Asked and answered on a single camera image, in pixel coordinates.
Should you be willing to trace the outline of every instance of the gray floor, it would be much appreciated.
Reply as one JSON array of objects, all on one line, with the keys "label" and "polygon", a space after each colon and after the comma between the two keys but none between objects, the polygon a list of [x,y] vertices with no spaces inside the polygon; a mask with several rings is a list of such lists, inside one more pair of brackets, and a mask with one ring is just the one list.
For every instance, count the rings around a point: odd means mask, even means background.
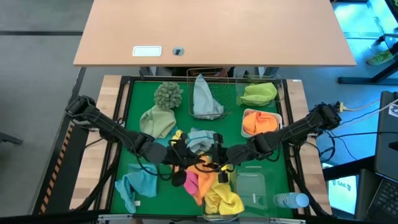
[{"label": "gray floor", "polygon": [[[0,30],[83,30],[91,3],[92,0],[0,0]],[[364,34],[376,37],[382,31],[393,32],[398,27],[383,1],[371,3],[371,7],[363,3],[333,4],[358,66],[279,70],[284,78],[303,80],[310,108],[322,101],[343,101],[347,107],[357,108],[378,99],[383,90],[398,89],[336,82],[339,76],[371,77],[391,64],[371,67],[365,63],[367,57],[387,49],[387,45],[373,45],[374,39],[364,38]],[[72,63],[79,41],[80,37],[0,36],[0,131],[24,140],[21,146],[0,144],[0,216],[27,214],[35,200],[34,192],[78,72]],[[102,77],[108,74],[137,75],[137,69],[89,68],[81,93],[96,98]],[[341,117],[354,118],[377,106],[345,112]],[[376,128],[377,116],[374,116],[335,134]],[[331,146],[326,136],[317,143],[321,150]],[[374,154],[375,136],[350,137],[346,143],[358,159]],[[337,141],[332,162],[352,160]]]}]

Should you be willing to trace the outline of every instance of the plastic bottle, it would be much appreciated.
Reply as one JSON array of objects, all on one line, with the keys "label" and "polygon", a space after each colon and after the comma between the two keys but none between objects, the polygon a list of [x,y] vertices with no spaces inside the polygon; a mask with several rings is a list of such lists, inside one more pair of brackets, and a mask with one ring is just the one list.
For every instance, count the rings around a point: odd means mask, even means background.
[{"label": "plastic bottle", "polygon": [[274,204],[280,208],[303,208],[310,203],[303,193],[285,193],[274,196]]}]

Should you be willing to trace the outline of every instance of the keyboard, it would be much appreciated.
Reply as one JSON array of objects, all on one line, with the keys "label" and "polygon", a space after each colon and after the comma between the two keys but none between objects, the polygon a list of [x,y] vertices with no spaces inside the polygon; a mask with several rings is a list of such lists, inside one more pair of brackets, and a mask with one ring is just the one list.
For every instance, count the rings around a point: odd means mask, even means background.
[{"label": "keyboard", "polygon": [[368,210],[371,217],[375,213],[386,212],[398,222],[398,183],[383,179]]}]

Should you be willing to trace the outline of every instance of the green shoe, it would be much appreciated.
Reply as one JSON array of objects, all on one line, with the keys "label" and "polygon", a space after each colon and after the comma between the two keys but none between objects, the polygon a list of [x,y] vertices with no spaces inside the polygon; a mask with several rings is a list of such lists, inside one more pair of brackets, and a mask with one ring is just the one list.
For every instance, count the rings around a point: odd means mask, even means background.
[{"label": "green shoe", "polygon": [[391,60],[393,57],[394,56],[390,53],[389,50],[385,50],[385,51],[380,52],[377,55],[367,59],[367,62],[370,65],[381,65],[382,63]]}]

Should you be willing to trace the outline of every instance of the orange cloth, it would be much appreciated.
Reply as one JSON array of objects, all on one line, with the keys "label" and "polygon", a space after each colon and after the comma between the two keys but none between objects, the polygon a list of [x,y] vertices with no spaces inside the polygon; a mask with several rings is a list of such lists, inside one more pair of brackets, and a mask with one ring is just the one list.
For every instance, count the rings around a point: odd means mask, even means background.
[{"label": "orange cloth", "polygon": [[[211,159],[208,156],[202,156],[200,158],[201,160],[205,161],[202,162],[201,164],[197,164],[197,167],[201,170],[213,170],[212,168],[205,167],[204,165],[207,165],[211,163]],[[198,191],[192,195],[193,199],[195,199],[196,203],[198,205],[202,205],[202,198],[205,196],[207,191],[209,191],[211,185],[213,185],[213,182],[216,180],[217,173],[211,172],[211,173],[204,173],[200,172],[197,170],[195,166],[190,166],[188,167],[187,171],[194,172],[198,175]]]},{"label": "orange cloth", "polygon": [[243,130],[248,134],[266,133],[276,131],[278,122],[266,112],[253,112],[243,118]]}]

